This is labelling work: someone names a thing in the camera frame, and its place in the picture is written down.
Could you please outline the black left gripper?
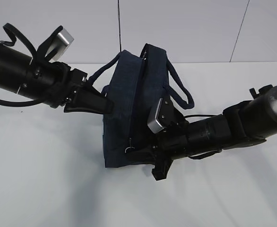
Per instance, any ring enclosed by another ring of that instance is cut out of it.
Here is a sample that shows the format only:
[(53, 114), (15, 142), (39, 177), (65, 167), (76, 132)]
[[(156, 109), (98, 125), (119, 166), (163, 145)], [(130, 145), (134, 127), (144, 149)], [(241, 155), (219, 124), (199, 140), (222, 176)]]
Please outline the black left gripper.
[(54, 62), (61, 72), (61, 77), (47, 89), (50, 95), (45, 102), (51, 108), (64, 107), (64, 113), (84, 112), (110, 114), (114, 103), (93, 87), (84, 88), (87, 73), (63, 62)]

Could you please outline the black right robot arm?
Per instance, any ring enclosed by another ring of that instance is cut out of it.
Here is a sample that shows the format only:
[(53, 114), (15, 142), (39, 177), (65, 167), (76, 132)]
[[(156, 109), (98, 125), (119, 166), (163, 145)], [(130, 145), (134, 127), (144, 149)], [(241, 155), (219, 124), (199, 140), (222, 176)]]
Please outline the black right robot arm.
[(223, 150), (264, 143), (277, 134), (277, 86), (250, 89), (252, 100), (226, 108), (221, 114), (188, 122), (165, 96), (150, 111), (147, 125), (152, 135), (146, 145), (127, 148), (134, 163), (154, 166), (152, 175), (163, 180), (176, 159), (200, 160)]

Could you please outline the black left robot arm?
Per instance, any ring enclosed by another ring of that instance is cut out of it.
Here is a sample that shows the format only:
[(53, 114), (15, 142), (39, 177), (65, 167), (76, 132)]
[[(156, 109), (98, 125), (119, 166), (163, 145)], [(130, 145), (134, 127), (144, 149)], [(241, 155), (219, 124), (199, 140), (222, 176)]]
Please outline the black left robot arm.
[(114, 103), (87, 82), (87, 74), (63, 62), (35, 66), (32, 57), (0, 44), (0, 88), (29, 98), (25, 102), (0, 99), (6, 107), (46, 104), (64, 112), (109, 114)]

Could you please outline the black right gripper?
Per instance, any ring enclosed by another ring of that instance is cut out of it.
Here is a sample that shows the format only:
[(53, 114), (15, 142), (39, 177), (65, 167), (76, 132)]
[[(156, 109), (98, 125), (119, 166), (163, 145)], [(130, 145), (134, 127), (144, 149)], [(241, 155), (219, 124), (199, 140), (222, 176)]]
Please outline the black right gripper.
[(171, 123), (156, 133), (153, 148), (126, 152), (131, 165), (154, 165), (152, 175), (156, 181), (167, 178), (174, 160), (187, 157), (188, 122)]

